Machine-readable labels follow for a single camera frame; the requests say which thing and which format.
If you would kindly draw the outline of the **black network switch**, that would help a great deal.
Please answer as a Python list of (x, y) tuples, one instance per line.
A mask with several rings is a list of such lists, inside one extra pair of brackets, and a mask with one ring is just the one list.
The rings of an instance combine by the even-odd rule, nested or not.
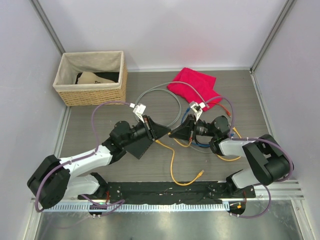
[(141, 138), (125, 146), (124, 149), (139, 160), (152, 145), (152, 143), (153, 141), (148, 138)]

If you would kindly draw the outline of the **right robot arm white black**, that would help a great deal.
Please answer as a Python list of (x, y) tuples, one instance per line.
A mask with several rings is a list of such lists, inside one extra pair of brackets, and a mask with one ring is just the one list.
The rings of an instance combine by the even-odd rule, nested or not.
[(233, 198), (243, 193), (251, 185), (268, 186), (283, 181), (292, 174), (293, 162), (278, 145), (275, 139), (265, 134), (259, 138), (234, 138), (228, 119), (221, 115), (211, 123), (196, 120), (189, 114), (185, 121), (172, 130), (170, 138), (193, 141), (197, 136), (211, 137), (209, 148), (218, 156), (237, 156), (246, 158), (249, 168), (227, 177), (226, 193)]

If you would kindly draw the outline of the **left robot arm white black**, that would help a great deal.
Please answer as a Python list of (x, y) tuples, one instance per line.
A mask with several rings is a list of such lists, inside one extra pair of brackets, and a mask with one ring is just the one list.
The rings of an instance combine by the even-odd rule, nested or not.
[(102, 199), (107, 192), (107, 183), (97, 173), (84, 173), (111, 165), (129, 153), (140, 159), (156, 140), (170, 132), (170, 128), (155, 123), (143, 115), (137, 125), (119, 121), (109, 134), (109, 138), (95, 149), (75, 156), (57, 158), (47, 156), (27, 181), (37, 205), (49, 209), (64, 197), (87, 195)]

